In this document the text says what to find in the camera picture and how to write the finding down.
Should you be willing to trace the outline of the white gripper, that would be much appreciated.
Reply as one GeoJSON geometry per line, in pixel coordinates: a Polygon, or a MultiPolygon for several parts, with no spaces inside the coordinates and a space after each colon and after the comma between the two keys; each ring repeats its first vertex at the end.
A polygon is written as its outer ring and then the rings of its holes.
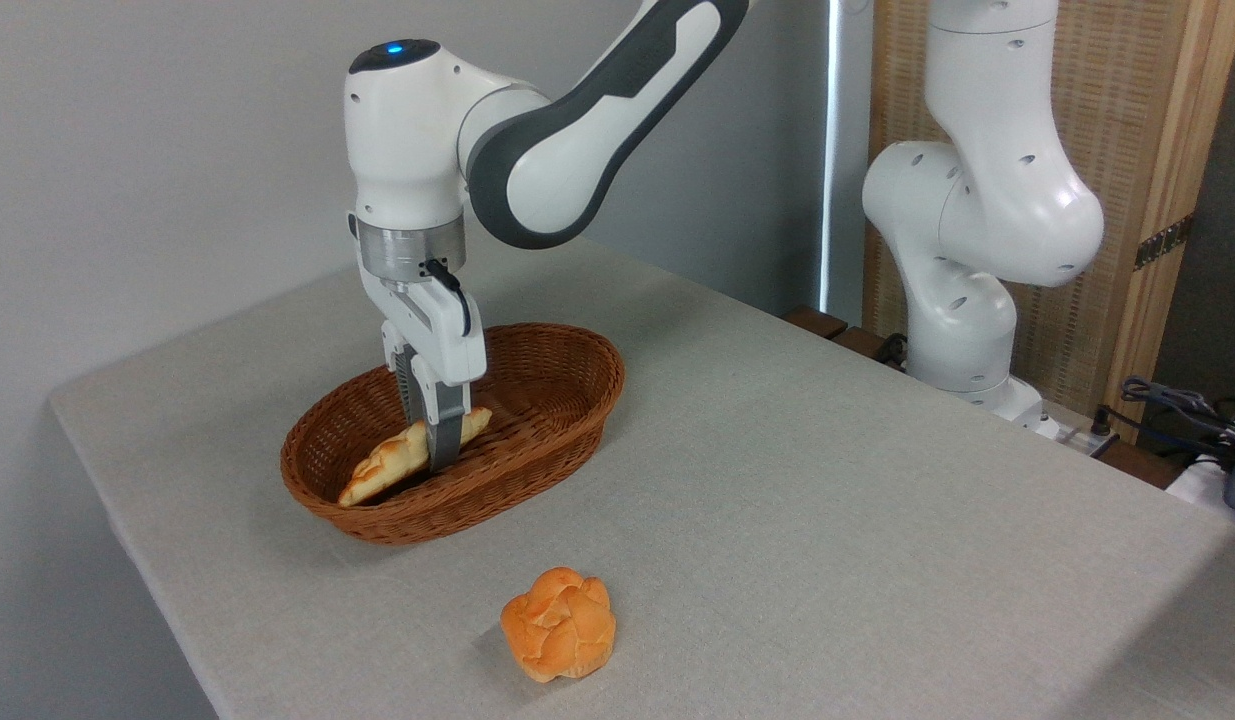
{"type": "Polygon", "coordinates": [[[487,372],[474,296],[462,304],[437,279],[384,282],[358,266],[366,295],[384,317],[382,341],[408,425],[422,421],[430,471],[452,466],[471,411],[471,383],[487,372]]]}

